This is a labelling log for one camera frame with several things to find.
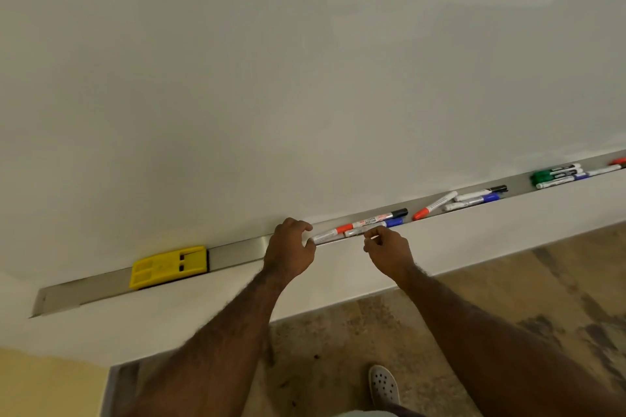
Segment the person's right hand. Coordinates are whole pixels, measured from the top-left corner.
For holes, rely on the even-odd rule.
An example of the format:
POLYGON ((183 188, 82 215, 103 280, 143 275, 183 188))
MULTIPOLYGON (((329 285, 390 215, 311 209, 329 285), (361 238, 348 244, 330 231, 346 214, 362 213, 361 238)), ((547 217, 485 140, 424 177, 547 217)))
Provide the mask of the person's right hand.
POLYGON ((411 278, 417 266, 409 242, 387 227, 377 227, 365 232, 365 237, 380 237, 380 255, 369 255, 372 263, 398 286, 411 278))

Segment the person's left hand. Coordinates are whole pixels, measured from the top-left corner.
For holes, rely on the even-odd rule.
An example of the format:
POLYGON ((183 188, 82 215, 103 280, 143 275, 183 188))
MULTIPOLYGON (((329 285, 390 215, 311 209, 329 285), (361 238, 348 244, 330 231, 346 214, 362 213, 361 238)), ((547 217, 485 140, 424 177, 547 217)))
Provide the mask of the person's left hand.
POLYGON ((283 286, 305 271, 314 258, 302 258, 299 252, 305 244, 302 242, 303 234, 312 230, 311 224, 291 217, 278 224, 263 258, 263 271, 283 286))

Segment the short red cap marker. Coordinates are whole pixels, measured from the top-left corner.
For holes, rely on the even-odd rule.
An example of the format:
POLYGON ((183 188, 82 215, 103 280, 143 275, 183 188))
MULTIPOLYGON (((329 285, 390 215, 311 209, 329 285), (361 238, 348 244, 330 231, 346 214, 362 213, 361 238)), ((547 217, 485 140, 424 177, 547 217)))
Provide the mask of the short red cap marker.
POLYGON ((330 231, 323 232, 321 234, 317 234, 313 236, 311 240, 317 245, 321 244, 327 240, 331 240, 333 237, 342 236, 345 232, 350 231, 354 228, 352 223, 341 225, 335 229, 330 231))

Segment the blue cap whiteboard marker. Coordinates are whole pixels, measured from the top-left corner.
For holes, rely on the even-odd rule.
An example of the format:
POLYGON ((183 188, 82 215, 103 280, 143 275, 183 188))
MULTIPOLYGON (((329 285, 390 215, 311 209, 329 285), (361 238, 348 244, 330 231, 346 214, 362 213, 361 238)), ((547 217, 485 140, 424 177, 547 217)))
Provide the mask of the blue cap whiteboard marker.
POLYGON ((349 238, 349 237, 354 237, 354 236, 361 236, 365 232, 370 231, 372 229, 375 229, 377 227, 391 228, 391 227, 395 227, 397 225, 401 225, 401 224, 403 224, 403 222, 404 222, 404 218, 403 217, 386 219, 386 220, 383 220, 383 221, 380 221, 380 222, 377 222, 377 223, 363 225, 363 226, 360 226, 358 228, 354 228, 354 229, 348 230, 348 231, 344 232, 344 237, 345 238, 349 238))
POLYGON ((550 181, 537 183, 535 185, 535 188, 537 190, 547 189, 547 188, 550 188, 550 187, 563 185, 563 184, 568 184, 568 183, 571 183, 571 182, 587 179, 589 177, 590 177, 589 174, 587 174, 586 172, 577 173, 577 174, 573 174, 573 175, 569 175, 569 176, 564 176, 564 177, 561 177, 561 178, 558 178, 558 179, 552 179, 550 181))
POLYGON ((460 209, 470 208, 481 204, 494 202, 500 200, 501 196, 498 193, 489 193, 481 195, 479 197, 473 197, 464 201, 451 202, 443 206, 444 212, 456 211, 460 209))

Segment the person's right forearm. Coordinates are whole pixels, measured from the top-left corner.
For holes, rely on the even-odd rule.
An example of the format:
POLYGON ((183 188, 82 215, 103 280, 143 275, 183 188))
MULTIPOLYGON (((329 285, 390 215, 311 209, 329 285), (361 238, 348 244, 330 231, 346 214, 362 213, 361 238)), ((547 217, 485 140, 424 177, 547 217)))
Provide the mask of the person's right forearm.
POLYGON ((414 264, 389 276, 484 417, 626 417, 626 399, 551 344, 467 302, 414 264))

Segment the person's left forearm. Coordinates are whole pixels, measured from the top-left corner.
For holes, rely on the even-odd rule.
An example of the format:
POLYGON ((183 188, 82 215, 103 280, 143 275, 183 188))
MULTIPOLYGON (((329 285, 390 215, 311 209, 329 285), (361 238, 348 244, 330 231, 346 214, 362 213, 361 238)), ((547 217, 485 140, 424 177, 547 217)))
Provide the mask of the person's left forearm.
POLYGON ((270 317, 296 276, 264 266, 153 374, 127 417, 241 417, 270 317))

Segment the black cap marker red label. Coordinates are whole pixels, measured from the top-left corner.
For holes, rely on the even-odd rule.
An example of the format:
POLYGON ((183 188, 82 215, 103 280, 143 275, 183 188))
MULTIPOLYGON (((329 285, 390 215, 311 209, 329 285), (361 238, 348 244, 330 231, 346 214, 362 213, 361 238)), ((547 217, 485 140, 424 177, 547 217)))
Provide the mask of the black cap marker red label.
POLYGON ((360 227, 365 227, 367 225, 371 225, 371 224, 375 224, 375 223, 381 223, 384 221, 387 221, 389 219, 395 219, 398 217, 404 217, 408 215, 408 209, 407 208, 401 208, 401 209, 397 209, 397 210, 392 210, 390 212, 384 213, 384 214, 380 214, 380 215, 376 215, 361 221, 357 221, 355 223, 351 223, 351 226, 353 229, 356 228, 360 228, 360 227))

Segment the metal marker tray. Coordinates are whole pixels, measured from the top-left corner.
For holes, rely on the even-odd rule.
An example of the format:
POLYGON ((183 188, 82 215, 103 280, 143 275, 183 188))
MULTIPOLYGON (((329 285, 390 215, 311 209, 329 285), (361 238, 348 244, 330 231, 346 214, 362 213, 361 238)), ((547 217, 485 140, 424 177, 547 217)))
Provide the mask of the metal marker tray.
MULTIPOLYGON (((612 160, 621 157, 626 157, 626 151, 598 155, 575 163, 581 164, 584 172, 587 172, 607 167, 612 160)), ((528 172, 464 187, 461 189, 461 194, 486 189, 493 184, 494 186, 507 185, 508 192, 504 193, 506 198, 519 196, 536 191, 535 186, 530 181, 530 176, 531 173, 528 172)), ((222 246, 207 247, 209 252, 208 272, 215 272, 261 259, 268 241, 269 235, 264 235, 222 246)), ((133 292, 134 290, 129 288, 130 275, 131 267, 128 267, 41 288, 35 297, 31 318, 75 309, 85 304, 133 292)))

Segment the black cap whiteboard marker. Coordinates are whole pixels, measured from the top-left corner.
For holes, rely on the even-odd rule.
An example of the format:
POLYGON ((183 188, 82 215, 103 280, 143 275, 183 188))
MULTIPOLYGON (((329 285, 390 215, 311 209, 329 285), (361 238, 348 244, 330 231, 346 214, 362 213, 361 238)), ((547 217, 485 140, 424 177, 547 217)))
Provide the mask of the black cap whiteboard marker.
POLYGON ((469 193, 465 193, 465 194, 459 194, 457 196, 455 196, 454 201, 455 202, 464 202, 464 201, 468 201, 470 199, 476 198, 476 197, 481 197, 484 195, 489 195, 489 194, 494 194, 494 193, 505 193, 508 192, 508 187, 507 185, 497 185, 494 187, 489 187, 487 189, 481 189, 479 191, 474 191, 474 192, 469 192, 469 193))

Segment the white perforated clog shoe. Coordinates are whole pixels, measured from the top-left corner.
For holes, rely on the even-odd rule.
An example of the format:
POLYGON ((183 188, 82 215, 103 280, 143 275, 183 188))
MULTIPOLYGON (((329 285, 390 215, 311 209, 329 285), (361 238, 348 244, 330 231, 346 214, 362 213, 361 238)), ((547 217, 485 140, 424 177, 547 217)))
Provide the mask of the white perforated clog shoe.
POLYGON ((399 390, 392 373, 381 365, 372 365, 367 372, 369 394, 377 408, 401 404, 399 390))

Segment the yellow whiteboard eraser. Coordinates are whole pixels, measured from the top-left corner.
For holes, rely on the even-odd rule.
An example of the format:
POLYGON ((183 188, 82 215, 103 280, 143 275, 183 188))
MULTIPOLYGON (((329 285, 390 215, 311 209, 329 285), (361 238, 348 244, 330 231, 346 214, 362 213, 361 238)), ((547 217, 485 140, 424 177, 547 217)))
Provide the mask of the yellow whiteboard eraser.
POLYGON ((153 255, 135 262, 131 268, 129 288, 137 291, 198 276, 208 271, 207 247, 189 247, 153 255))

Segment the white whiteboard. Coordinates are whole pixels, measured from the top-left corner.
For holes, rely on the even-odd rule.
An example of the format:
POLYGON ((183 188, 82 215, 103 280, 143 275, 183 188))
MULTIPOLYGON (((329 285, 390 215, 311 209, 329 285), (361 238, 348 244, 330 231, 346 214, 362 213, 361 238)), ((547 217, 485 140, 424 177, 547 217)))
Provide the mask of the white whiteboard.
POLYGON ((43 287, 626 149, 626 0, 0 0, 0 349, 177 347, 255 266, 43 287))

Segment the green whiteboard marker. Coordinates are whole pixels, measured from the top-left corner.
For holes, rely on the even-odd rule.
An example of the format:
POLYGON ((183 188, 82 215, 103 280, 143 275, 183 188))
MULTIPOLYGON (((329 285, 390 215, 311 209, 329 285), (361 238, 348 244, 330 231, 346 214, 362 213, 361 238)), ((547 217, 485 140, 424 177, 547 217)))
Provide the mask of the green whiteboard marker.
POLYGON ((583 168, 581 164, 574 163, 536 171, 530 176, 530 179, 534 183, 541 183, 548 182, 553 179, 559 179, 565 176, 572 176, 579 173, 583 173, 583 168))
POLYGON ((534 172, 530 176, 530 181, 533 186, 540 182, 550 181, 552 179, 558 179, 564 176, 569 176, 577 173, 584 172, 583 168, 575 167, 575 168, 567 168, 561 170, 540 170, 534 172))

